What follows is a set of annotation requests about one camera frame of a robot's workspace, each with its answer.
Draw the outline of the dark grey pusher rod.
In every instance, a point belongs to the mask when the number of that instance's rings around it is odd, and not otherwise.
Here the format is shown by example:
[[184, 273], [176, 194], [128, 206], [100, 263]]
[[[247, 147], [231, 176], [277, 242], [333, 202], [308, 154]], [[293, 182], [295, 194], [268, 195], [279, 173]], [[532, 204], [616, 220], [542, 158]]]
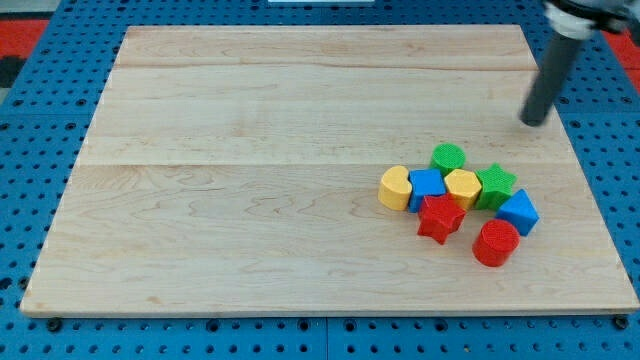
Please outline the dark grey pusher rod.
[[578, 56], [583, 41], [554, 32], [544, 52], [536, 75], [520, 111], [519, 119], [527, 126], [542, 126], [561, 92]]

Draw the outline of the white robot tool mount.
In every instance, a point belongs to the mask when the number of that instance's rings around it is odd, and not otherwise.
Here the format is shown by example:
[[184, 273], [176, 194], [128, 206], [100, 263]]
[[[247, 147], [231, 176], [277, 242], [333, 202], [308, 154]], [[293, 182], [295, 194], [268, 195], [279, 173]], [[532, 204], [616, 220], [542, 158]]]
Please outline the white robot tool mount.
[[628, 31], [639, 39], [637, 0], [543, 0], [545, 16], [559, 34], [586, 40], [595, 31], [621, 34]]

